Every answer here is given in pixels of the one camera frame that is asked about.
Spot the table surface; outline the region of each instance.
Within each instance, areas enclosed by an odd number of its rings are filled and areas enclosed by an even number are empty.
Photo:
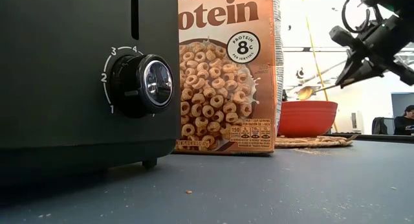
[[[2,200],[0,223],[414,223],[414,146],[170,155]]]

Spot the toaster knob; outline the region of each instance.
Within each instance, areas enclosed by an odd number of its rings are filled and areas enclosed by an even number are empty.
[[[140,118],[164,111],[173,96],[173,77],[160,56],[122,56],[109,78],[109,96],[125,116]]]

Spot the cereal box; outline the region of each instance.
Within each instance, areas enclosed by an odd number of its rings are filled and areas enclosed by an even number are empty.
[[[274,0],[179,0],[179,153],[272,153]]]

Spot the cable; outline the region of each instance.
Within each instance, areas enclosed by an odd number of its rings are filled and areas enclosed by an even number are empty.
[[[305,19],[306,19],[306,26],[308,28],[308,33],[309,33],[309,39],[310,39],[310,44],[311,44],[310,46],[312,47],[313,58],[315,60],[316,71],[318,72],[319,79],[321,80],[322,88],[325,88],[325,83],[323,82],[322,74],[321,74],[321,71],[319,70],[318,61],[316,59],[316,53],[315,53],[315,49],[314,49],[314,45],[313,45],[313,37],[312,37],[311,27],[309,25],[309,19],[308,19],[307,13],[305,13]],[[325,94],[326,101],[329,101],[328,93],[326,92],[326,90],[323,90],[323,93]],[[338,133],[338,127],[336,127],[335,122],[334,122],[334,129]]]
[[[362,25],[362,28],[360,30],[354,30],[352,27],[349,26],[348,21],[347,21],[347,17],[345,15],[346,10],[347,10],[347,5],[348,5],[349,1],[350,0],[346,0],[345,3],[343,4],[343,7],[342,7],[342,23],[343,23],[344,27],[349,32],[352,32],[352,33],[362,33],[368,27],[369,17],[371,16],[371,12],[369,11],[369,9],[367,9],[365,11],[365,21],[364,21],[364,24]]]

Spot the toaster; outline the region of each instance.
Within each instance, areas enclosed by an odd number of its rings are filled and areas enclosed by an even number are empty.
[[[0,183],[152,168],[171,153],[180,137],[177,8],[0,0]]]

